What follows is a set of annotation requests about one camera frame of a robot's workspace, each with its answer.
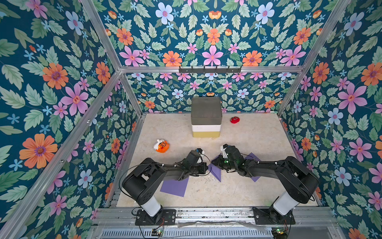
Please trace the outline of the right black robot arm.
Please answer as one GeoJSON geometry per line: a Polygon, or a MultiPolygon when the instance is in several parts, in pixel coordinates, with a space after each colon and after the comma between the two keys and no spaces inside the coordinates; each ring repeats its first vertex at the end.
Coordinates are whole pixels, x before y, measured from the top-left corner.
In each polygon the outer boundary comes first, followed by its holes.
{"type": "Polygon", "coordinates": [[[293,156],[278,161],[245,159],[233,145],[223,145],[222,155],[212,165],[228,173],[237,172],[243,177],[267,177],[277,179],[285,191],[269,208],[271,217],[285,216],[299,204],[307,204],[319,185],[317,176],[293,156]]]}

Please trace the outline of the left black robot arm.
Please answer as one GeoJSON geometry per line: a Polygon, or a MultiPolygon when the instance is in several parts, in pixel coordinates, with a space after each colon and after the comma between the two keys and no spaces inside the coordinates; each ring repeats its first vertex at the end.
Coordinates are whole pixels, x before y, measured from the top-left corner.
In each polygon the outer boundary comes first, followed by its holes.
{"type": "Polygon", "coordinates": [[[164,164],[146,158],[133,167],[120,183],[120,190],[133,199],[152,219],[162,216],[163,206],[157,201],[154,193],[163,181],[183,181],[189,177],[207,175],[209,169],[203,160],[204,151],[200,148],[190,151],[183,160],[164,164]]]}

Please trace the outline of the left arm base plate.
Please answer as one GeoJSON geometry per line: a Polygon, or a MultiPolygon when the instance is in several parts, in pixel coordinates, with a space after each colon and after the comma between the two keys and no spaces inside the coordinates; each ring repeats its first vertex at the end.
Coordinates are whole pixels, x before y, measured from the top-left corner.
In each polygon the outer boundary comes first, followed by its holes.
{"type": "Polygon", "coordinates": [[[171,226],[176,221],[175,209],[161,209],[155,216],[149,216],[144,210],[140,209],[136,215],[136,226],[171,226]]]}

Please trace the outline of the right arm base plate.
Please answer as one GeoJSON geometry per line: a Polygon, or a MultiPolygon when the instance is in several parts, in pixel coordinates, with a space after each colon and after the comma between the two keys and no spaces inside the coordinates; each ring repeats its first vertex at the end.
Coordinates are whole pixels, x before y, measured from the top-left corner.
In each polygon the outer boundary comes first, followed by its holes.
{"type": "Polygon", "coordinates": [[[269,208],[253,207],[253,214],[256,225],[295,225],[292,210],[282,215],[273,206],[269,208]]]}

